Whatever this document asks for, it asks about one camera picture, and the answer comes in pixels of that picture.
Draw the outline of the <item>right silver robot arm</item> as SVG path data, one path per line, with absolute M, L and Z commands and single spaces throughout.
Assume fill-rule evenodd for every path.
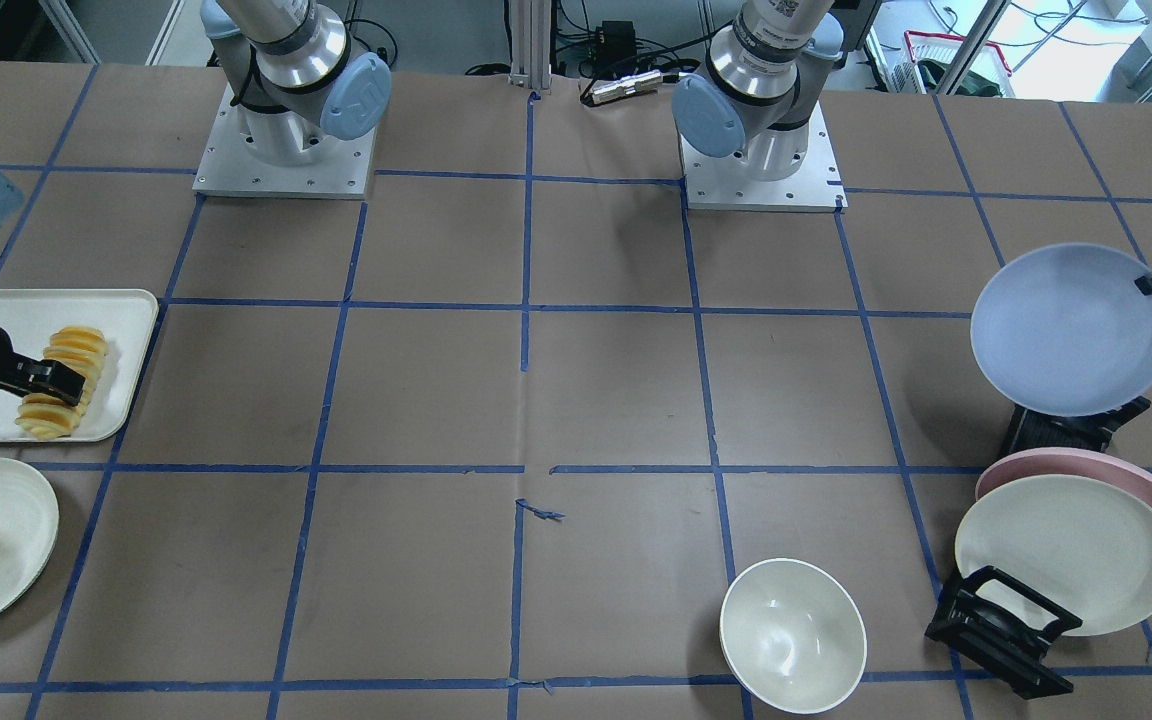
M 200 22 L 229 94 L 194 190 L 223 199 L 361 200 L 392 92 L 389 65 L 361 50 L 343 18 L 314 1 L 205 1 Z M 29 438 L 77 429 L 108 365 L 108 338 L 68 327 L 41 357 L 15 351 L 0 325 L 0 392 L 20 400 Z

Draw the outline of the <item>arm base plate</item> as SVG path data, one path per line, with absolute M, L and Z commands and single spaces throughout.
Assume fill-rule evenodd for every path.
M 806 126 L 759 132 L 748 151 L 710 158 L 684 137 L 679 147 L 690 209 L 836 213 L 849 206 L 820 105 Z
M 324 135 L 285 111 L 233 105 L 225 88 L 192 190 L 230 199 L 365 200 L 379 129 L 355 141 Z

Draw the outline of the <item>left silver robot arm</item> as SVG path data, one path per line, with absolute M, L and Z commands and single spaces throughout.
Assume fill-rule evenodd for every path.
M 704 313 L 965 316 L 1005 262 L 1052 243 L 1152 265 L 1152 105 L 827 92 L 832 41 L 780 46 L 778 23 L 806 9 L 755 1 L 673 91 L 703 164 L 745 161 L 755 137 L 805 138 L 808 159 L 831 141 L 844 182 L 796 214 L 685 179 Z

